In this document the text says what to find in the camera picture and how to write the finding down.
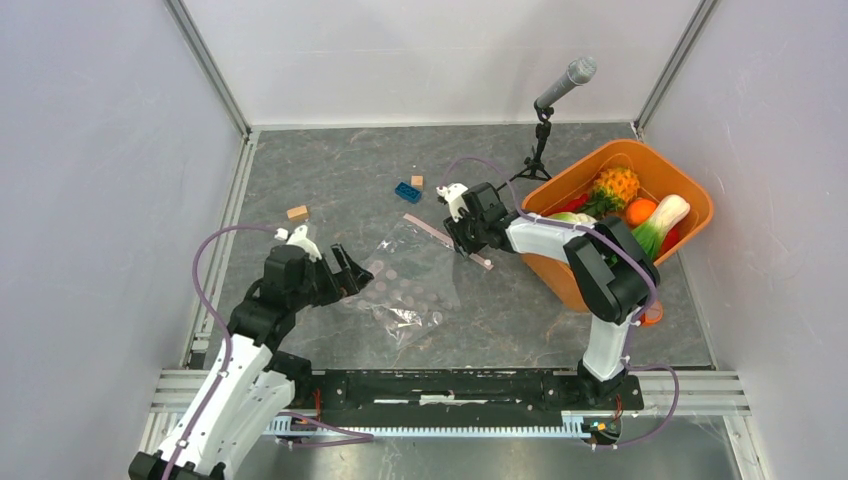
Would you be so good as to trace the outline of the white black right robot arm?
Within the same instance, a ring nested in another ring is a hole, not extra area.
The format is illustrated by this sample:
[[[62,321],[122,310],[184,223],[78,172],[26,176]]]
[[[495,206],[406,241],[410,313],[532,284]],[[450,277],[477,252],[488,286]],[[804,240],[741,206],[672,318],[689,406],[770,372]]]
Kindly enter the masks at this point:
[[[618,218],[578,223],[511,211],[488,182],[452,183],[436,192],[450,212],[444,227],[462,256],[490,247],[569,267],[592,314],[589,344],[577,367],[578,396],[591,408],[606,406],[626,376],[630,326],[657,296],[659,275],[630,230]]]

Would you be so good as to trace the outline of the toy cauliflower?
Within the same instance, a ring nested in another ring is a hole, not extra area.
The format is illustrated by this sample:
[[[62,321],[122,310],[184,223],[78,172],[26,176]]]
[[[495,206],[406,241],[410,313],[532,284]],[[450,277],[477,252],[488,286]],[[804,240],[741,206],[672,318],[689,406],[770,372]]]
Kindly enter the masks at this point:
[[[548,219],[556,220],[560,222],[566,222],[575,225],[594,225],[597,220],[585,213],[575,213],[575,212],[557,212],[548,216]]]

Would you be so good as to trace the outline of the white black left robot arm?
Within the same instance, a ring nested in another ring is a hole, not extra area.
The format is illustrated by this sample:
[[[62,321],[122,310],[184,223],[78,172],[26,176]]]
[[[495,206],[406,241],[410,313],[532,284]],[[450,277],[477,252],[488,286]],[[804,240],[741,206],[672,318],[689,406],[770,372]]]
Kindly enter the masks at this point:
[[[282,340],[300,311],[353,296],[374,278],[341,245],[331,250],[338,271],[310,247],[271,249],[231,313],[215,370],[158,449],[135,455],[130,478],[231,479],[280,412],[312,399],[311,362],[281,351]]]

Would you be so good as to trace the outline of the clear pink-dotted zip bag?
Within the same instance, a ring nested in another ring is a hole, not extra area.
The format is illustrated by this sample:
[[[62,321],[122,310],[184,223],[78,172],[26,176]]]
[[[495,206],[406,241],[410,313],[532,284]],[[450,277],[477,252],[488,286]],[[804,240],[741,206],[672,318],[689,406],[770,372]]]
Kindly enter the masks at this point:
[[[372,280],[334,310],[361,320],[388,348],[403,350],[463,310],[456,280],[468,267],[477,277],[494,269],[491,259],[456,252],[443,230],[404,214],[361,265]]]

